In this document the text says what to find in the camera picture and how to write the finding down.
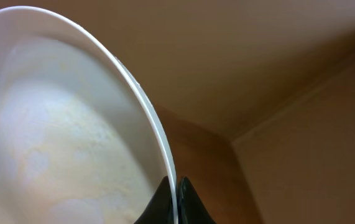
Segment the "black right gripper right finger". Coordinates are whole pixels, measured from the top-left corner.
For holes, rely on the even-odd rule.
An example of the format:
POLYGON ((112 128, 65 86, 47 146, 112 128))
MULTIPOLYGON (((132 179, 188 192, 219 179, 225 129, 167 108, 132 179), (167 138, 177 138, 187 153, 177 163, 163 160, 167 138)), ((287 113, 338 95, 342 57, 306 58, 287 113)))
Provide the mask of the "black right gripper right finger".
POLYGON ((179 224, 216 224, 187 177, 179 183, 177 206, 179 224))

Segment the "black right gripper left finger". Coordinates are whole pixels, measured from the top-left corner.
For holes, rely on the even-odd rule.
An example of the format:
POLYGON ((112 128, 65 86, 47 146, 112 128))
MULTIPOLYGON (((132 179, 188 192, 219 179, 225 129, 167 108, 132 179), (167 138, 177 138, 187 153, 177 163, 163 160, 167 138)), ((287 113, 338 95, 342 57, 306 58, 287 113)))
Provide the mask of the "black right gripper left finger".
POLYGON ((172 194, 168 177, 164 177, 150 202, 134 224, 173 224, 172 194))

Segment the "white plate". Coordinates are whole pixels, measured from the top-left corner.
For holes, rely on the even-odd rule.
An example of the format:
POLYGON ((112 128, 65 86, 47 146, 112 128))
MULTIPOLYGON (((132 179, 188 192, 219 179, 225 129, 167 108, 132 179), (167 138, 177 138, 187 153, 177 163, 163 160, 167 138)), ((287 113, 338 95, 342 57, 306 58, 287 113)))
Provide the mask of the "white plate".
POLYGON ((152 103, 73 21, 0 9, 0 223, 134 223, 176 172, 152 103))

